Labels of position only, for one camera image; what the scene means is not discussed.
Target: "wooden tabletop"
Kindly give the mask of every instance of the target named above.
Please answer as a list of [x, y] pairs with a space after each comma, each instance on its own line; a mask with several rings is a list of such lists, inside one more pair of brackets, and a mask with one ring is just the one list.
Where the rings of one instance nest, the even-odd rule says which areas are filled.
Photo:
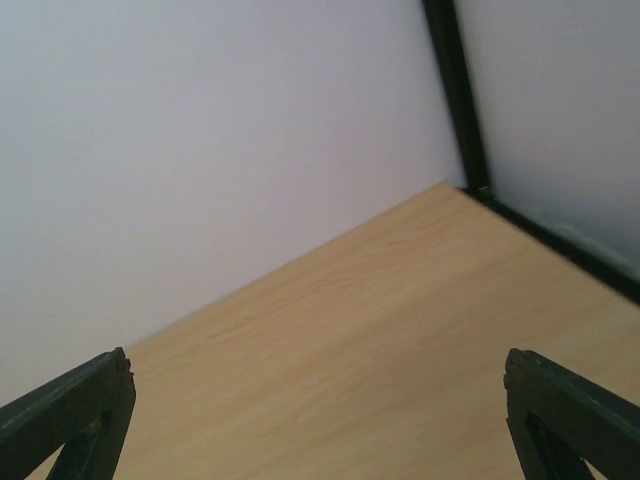
[[116, 478], [522, 478], [508, 350], [640, 403], [639, 346], [636, 307], [439, 185], [131, 349]]

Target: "black pole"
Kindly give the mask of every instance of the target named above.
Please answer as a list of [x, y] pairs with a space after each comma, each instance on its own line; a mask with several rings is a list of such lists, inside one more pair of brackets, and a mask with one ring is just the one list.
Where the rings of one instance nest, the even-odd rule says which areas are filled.
[[467, 179], [467, 193], [492, 198], [491, 178], [453, 0], [422, 0]]

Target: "wood grain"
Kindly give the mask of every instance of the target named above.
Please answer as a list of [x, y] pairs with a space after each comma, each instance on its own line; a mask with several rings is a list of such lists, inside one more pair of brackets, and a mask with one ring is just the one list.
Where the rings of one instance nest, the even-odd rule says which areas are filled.
[[638, 309], [440, 185], [132, 348], [116, 477], [522, 478], [509, 348], [640, 403], [638, 345]]

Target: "white panel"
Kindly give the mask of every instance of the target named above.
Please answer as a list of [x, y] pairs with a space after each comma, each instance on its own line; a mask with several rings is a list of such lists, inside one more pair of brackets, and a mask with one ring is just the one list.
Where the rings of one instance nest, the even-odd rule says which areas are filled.
[[458, 6], [498, 193], [640, 278], [640, 2]]
[[419, 2], [0, 4], [0, 404], [444, 179]]

